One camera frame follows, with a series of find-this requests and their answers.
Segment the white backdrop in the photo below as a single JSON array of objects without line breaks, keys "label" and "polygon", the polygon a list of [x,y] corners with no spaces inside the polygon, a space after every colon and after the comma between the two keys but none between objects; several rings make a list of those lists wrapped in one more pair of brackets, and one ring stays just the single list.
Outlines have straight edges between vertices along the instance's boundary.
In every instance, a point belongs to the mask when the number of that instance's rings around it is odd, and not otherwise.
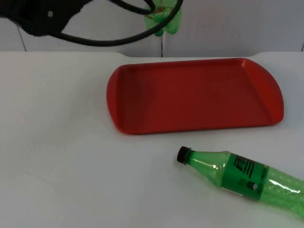
[{"label": "white backdrop", "polygon": [[[144,6],[143,0],[128,2]],[[166,35],[165,57],[250,56],[262,51],[300,51],[304,42],[303,0],[184,0],[178,34]],[[0,19],[0,50],[23,50],[14,24]],[[77,14],[66,33],[116,39],[145,30],[143,17],[106,0],[94,0]],[[21,31],[28,51],[117,51],[132,57],[161,56],[155,36],[120,47],[85,47]]]}]

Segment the bottle cap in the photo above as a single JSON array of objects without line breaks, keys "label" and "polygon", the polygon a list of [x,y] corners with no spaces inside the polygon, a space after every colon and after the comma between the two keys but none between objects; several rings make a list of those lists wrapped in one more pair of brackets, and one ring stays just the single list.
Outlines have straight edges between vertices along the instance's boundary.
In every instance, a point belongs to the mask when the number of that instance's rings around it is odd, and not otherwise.
[{"label": "bottle cap", "polygon": [[187,163],[187,157],[188,157],[189,151],[190,151],[190,148],[182,146],[177,155],[177,161],[185,165]]}]

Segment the green plastic bottle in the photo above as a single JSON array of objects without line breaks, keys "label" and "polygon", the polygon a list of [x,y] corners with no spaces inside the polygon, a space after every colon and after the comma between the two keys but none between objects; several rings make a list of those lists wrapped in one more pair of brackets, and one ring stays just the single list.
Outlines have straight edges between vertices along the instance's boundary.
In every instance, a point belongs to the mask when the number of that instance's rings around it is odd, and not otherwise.
[{"label": "green plastic bottle", "polygon": [[294,212],[304,219],[304,181],[267,165],[224,152],[181,147],[177,161],[188,164],[217,187]]},{"label": "green plastic bottle", "polygon": [[[144,21],[147,29],[151,29],[157,24],[161,23],[163,20],[167,18],[167,16],[171,13],[174,8],[177,0],[154,0],[153,1],[156,9],[154,13],[150,15],[146,15],[144,17]],[[173,18],[170,23],[165,26],[163,29],[158,31],[155,35],[161,37],[164,31],[167,31],[169,34],[175,34],[178,32],[181,25],[181,11],[177,13],[177,15]]]}]

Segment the bottle neck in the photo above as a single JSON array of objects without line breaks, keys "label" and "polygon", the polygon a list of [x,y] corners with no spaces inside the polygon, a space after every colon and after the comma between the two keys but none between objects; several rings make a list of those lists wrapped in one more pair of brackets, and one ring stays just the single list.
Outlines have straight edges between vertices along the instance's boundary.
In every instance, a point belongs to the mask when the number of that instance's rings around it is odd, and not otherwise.
[{"label": "bottle neck", "polygon": [[221,186],[229,156],[229,152],[197,152],[190,150],[186,163],[215,185]]}]

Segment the green bottle label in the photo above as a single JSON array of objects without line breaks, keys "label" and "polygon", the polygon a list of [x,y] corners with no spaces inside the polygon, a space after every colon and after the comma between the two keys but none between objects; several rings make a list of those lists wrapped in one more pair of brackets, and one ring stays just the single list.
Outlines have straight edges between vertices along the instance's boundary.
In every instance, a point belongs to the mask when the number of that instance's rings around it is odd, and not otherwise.
[{"label": "green bottle label", "polygon": [[267,165],[231,154],[221,186],[253,200],[259,200],[268,170]]}]

